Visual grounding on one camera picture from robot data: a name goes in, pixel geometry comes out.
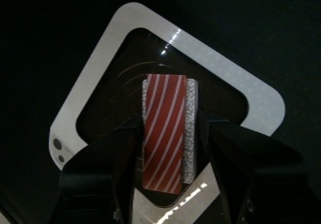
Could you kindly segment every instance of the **red striped fabric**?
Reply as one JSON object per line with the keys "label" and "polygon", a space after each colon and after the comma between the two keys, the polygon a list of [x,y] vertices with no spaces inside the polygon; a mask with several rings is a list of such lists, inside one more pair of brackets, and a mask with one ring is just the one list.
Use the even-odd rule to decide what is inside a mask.
{"label": "red striped fabric", "polygon": [[150,74],[146,99],[144,188],[181,192],[188,79]]}

